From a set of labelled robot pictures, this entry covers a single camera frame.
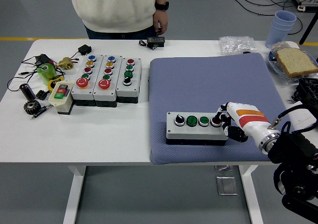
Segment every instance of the plastic bag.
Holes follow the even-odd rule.
[[[220,38],[221,51],[223,55],[242,54],[243,52],[255,52],[257,50],[255,41],[250,37],[225,36]]]
[[[303,76],[297,76],[297,77],[287,77],[284,70],[282,69],[282,67],[280,66],[279,62],[277,62],[276,59],[276,52],[280,49],[284,49],[284,48],[290,48],[290,46],[286,43],[286,42],[279,42],[277,44],[273,44],[270,47],[270,52],[268,55],[268,61],[270,64],[270,67],[274,70],[274,72],[276,72],[281,79],[286,82],[287,84],[293,84],[293,83],[298,83],[300,78],[303,77],[307,77],[307,78],[318,78],[318,74],[314,73],[314,74],[309,74],[309,75],[303,75]],[[307,54],[310,59],[312,60],[312,62],[318,66],[317,61],[309,54]]]

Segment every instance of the blue plastic cup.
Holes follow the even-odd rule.
[[[270,48],[273,44],[276,44],[278,42],[283,42],[285,41],[288,32],[291,30],[290,29],[279,29],[276,28],[273,24],[270,27],[267,40],[266,40],[266,47]]]
[[[294,25],[297,17],[286,10],[279,10],[275,13],[274,20],[281,25]]]
[[[277,23],[275,20],[272,21],[272,25],[278,29],[283,29],[283,30],[293,28],[293,24],[292,25],[283,25],[283,24]]]

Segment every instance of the white table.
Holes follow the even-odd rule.
[[[170,41],[164,48],[154,51],[138,45],[138,41],[119,40],[37,40],[25,59],[46,54],[55,62],[71,57],[78,47],[87,44],[92,55],[118,55],[124,58],[141,58],[143,79],[138,104],[118,103],[116,108],[77,107],[71,114],[59,115],[50,109],[35,120],[23,110],[26,98],[22,92],[7,90],[0,103],[0,163],[38,163],[67,165],[74,173],[73,184],[64,223],[74,223],[80,199],[81,186],[87,165],[152,165],[150,162],[148,74],[150,62],[163,57],[212,57],[221,56],[219,41]],[[267,60],[269,50],[264,41],[257,41],[257,52]],[[65,79],[75,81],[79,65],[66,71]],[[32,71],[32,65],[22,64],[18,73]],[[287,86],[273,73],[273,80],[285,105],[289,104],[294,87]],[[11,89],[18,89],[26,80],[15,79]],[[47,90],[38,75],[29,82],[37,93]],[[306,137],[315,145],[315,132]],[[260,223],[262,218],[254,191],[251,172],[258,164],[268,162],[231,162],[226,165],[240,165],[241,176],[252,222]],[[193,163],[193,165],[224,165],[224,163]]]

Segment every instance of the hand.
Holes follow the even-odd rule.
[[[168,28],[168,13],[166,11],[156,10],[153,18],[155,31],[158,33],[158,35],[164,34]]]

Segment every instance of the bread slice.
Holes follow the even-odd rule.
[[[318,67],[310,57],[300,49],[285,48],[276,52],[277,62],[283,68],[287,77],[296,77],[318,73]]]

